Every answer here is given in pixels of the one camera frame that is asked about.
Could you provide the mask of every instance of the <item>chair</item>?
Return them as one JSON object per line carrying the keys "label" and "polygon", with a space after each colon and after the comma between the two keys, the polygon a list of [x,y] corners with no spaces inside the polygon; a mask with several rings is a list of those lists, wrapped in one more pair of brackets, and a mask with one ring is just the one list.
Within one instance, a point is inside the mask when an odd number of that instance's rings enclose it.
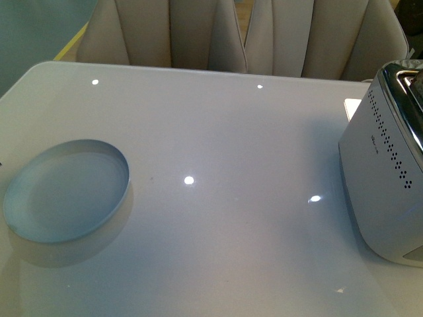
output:
{"label": "chair", "polygon": [[98,0],[76,60],[247,71],[233,0]]}
{"label": "chair", "polygon": [[255,0],[245,50],[249,73],[362,81],[408,43],[388,0]]}

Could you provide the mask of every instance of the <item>round glass disc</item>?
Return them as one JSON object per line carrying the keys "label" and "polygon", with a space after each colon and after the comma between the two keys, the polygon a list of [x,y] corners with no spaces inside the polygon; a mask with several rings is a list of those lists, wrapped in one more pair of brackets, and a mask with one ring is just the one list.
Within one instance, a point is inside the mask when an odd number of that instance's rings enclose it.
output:
{"label": "round glass disc", "polygon": [[105,223],[129,185],[123,154],[96,140],[76,140],[48,149],[12,180],[3,202],[8,226],[36,242],[65,242]]}

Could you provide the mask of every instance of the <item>white table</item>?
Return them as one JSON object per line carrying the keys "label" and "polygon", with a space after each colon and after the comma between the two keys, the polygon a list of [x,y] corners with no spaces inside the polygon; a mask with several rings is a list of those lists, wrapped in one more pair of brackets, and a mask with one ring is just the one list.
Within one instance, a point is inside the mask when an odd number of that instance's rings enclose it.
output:
{"label": "white table", "polygon": [[31,69],[0,100],[1,201],[32,157],[73,139],[120,149],[131,187],[111,221],[67,244],[25,241],[1,217],[0,316],[421,317],[423,269],[369,250],[344,199],[344,99],[367,88]]}

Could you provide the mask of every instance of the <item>white toaster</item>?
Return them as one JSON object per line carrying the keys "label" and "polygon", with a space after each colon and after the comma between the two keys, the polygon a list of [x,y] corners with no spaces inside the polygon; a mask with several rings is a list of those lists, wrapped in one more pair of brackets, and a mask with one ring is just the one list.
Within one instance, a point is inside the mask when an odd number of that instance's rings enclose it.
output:
{"label": "white toaster", "polygon": [[422,60],[386,64],[339,141],[358,228],[381,257],[423,267],[423,103],[410,87]]}

